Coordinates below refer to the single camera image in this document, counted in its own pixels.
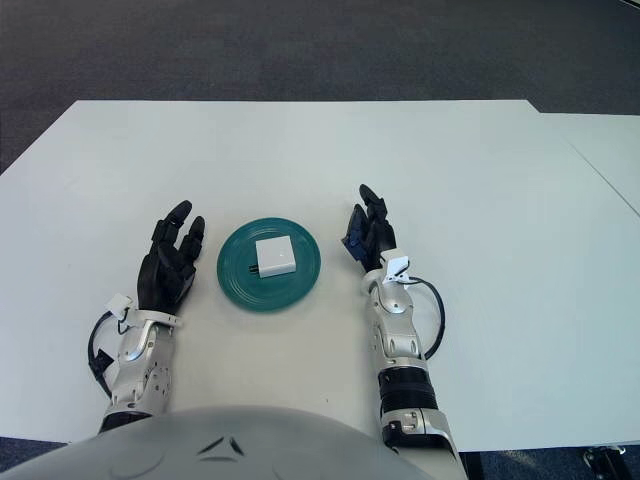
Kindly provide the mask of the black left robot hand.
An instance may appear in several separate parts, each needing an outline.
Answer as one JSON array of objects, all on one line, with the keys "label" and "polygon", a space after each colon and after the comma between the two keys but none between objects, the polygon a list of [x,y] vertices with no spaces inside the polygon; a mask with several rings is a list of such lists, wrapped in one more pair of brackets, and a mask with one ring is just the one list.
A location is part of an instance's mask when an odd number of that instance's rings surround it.
[{"label": "black left robot hand", "polygon": [[178,233],[192,210],[184,200],[156,223],[151,246],[137,279],[138,308],[176,315],[193,284],[205,233],[205,220],[196,216],[180,245]]}]

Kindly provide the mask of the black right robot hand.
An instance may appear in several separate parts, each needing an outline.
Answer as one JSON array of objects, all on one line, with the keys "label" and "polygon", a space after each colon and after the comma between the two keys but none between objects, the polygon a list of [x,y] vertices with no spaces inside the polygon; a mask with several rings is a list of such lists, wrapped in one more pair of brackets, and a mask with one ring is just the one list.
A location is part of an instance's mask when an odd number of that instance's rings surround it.
[{"label": "black right robot hand", "polygon": [[365,184],[359,186],[364,207],[355,204],[345,236],[341,242],[356,262],[366,272],[382,267],[381,254],[396,248],[393,227],[387,220],[387,208],[382,197],[378,197]]}]

